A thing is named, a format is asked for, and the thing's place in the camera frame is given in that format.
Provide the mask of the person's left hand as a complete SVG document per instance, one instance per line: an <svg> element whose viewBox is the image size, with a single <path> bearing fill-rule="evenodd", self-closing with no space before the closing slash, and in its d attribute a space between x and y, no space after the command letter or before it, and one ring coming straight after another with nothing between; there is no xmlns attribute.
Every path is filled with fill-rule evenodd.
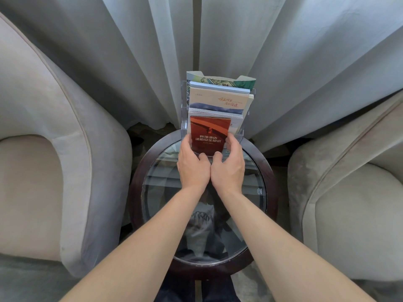
<svg viewBox="0 0 403 302"><path fill-rule="evenodd" d="M210 180L209 163L200 162L198 156L190 146L191 136L187 134L181 141L177 168L180 175L182 189L203 193Z"/></svg>

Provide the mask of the person's right hand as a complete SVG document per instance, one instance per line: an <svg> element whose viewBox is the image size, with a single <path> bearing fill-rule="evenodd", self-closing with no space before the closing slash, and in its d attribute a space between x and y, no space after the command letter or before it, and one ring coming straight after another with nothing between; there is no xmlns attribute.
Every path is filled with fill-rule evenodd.
<svg viewBox="0 0 403 302"><path fill-rule="evenodd" d="M226 143L229 156L221 164L211 164L210 178L220 198L228 194L241 194L244 179L245 161L243 149L232 133L228 133Z"/></svg>

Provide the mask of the red booklet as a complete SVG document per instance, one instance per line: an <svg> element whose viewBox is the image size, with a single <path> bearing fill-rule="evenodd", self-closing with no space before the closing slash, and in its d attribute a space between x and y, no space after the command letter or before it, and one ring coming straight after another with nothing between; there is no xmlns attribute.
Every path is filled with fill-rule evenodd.
<svg viewBox="0 0 403 302"><path fill-rule="evenodd" d="M192 150L209 157L222 152L230 124L230 118L190 116Z"/></svg>

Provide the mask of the person's left forearm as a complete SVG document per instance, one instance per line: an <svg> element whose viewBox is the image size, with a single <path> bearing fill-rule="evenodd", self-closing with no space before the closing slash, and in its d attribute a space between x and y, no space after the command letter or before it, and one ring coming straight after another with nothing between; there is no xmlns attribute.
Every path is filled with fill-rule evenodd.
<svg viewBox="0 0 403 302"><path fill-rule="evenodd" d="M152 302L204 189L182 188L60 302Z"/></svg>

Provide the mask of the person's right forearm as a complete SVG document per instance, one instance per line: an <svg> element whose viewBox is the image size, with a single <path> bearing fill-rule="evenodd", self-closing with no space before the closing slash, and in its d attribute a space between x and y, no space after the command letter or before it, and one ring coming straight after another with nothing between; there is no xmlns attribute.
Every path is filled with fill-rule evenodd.
<svg viewBox="0 0 403 302"><path fill-rule="evenodd" d="M235 188L218 194L276 302L376 302Z"/></svg>

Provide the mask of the stack of white leaflets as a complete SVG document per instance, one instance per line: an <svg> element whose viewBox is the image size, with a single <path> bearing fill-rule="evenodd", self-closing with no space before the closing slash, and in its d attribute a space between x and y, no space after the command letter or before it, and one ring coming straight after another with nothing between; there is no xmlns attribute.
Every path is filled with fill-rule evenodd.
<svg viewBox="0 0 403 302"><path fill-rule="evenodd" d="M231 119L231 123L229 125L229 132L233 134L237 134L239 132L239 129L242 126L244 120L244 116L242 114L226 111L213 111L208 109L200 109L192 107L189 108L188 111L188 120L190 120L191 116Z"/></svg>

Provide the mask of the clear acrylic brochure holder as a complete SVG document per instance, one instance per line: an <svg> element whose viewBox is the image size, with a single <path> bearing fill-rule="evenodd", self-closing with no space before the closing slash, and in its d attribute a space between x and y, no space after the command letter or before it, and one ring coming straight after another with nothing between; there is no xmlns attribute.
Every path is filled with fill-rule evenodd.
<svg viewBox="0 0 403 302"><path fill-rule="evenodd" d="M253 94L255 96L255 89L249 90L249 89L240 89L240 88L235 88L235 87L230 87L230 86L218 86L218 85L203 84L203 83L199 83L199 82L182 81L181 82L181 95L182 95L182 103L181 103L181 135L182 135L183 138L187 133L190 133L190 123L189 123L189 120L188 120L188 111L189 111L189 108L190 108L189 107L189 93L190 93L190 88L191 87L202 88L202 89L214 89L214 90L220 90L220 91L238 92L238 93L246 93L246 94ZM249 116L249 110L246 111L243 114L243 116L244 116L243 124L240 127L239 132L237 134L234 134L235 138L238 141L243 140L243 137L244 137L244 125L245 125L244 121Z"/></svg>

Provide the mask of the white brochure with blue band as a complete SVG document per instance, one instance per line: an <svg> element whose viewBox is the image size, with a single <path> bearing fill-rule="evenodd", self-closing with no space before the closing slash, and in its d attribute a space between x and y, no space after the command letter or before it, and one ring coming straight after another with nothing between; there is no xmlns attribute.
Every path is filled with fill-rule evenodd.
<svg viewBox="0 0 403 302"><path fill-rule="evenodd" d="M243 115L254 100L253 94L190 88L189 107L208 111Z"/></svg>

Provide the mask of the green banknote print brochure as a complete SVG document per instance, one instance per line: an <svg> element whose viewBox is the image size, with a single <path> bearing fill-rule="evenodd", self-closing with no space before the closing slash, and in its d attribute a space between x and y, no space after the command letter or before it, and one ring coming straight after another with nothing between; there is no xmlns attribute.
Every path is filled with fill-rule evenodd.
<svg viewBox="0 0 403 302"><path fill-rule="evenodd" d="M201 71L187 71L186 77L188 82L199 82L209 85L230 86L240 89L254 88L256 79L248 76L241 75L237 79L224 78L218 76L206 76Z"/></svg>

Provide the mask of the round dark wood glass table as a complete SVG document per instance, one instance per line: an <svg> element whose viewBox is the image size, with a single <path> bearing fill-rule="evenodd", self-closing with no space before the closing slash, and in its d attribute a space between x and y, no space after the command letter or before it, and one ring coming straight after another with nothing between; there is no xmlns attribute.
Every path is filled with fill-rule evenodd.
<svg viewBox="0 0 403 302"><path fill-rule="evenodd" d="M140 161L131 180L128 204L134 230L150 220L181 189L177 161L181 131L156 142ZM243 148L243 195L276 220L279 194L275 175L263 154L247 139ZM199 199L176 249L169 270L207 280L235 274L253 261L242 234L211 182Z"/></svg>

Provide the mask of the pale grey curtain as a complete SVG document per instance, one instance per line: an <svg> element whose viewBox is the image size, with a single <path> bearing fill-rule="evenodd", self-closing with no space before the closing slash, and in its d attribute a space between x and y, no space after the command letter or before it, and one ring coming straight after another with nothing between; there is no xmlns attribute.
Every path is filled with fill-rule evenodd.
<svg viewBox="0 0 403 302"><path fill-rule="evenodd" d="M179 128L201 1L0 0L0 12L125 128Z"/></svg>
<svg viewBox="0 0 403 302"><path fill-rule="evenodd" d="M403 89L403 0L202 0L199 69L256 78L265 152Z"/></svg>

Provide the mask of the person's dark trousers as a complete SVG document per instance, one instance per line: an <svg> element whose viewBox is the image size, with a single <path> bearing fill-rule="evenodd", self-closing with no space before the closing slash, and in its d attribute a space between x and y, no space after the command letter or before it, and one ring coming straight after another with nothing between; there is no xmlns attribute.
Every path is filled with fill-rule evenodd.
<svg viewBox="0 0 403 302"><path fill-rule="evenodd" d="M222 259L224 250L215 230L215 209L199 202L194 209L176 255L191 260ZM202 302L241 302L231 276L220 275L201 281ZM168 272L154 302L195 302L195 279Z"/></svg>

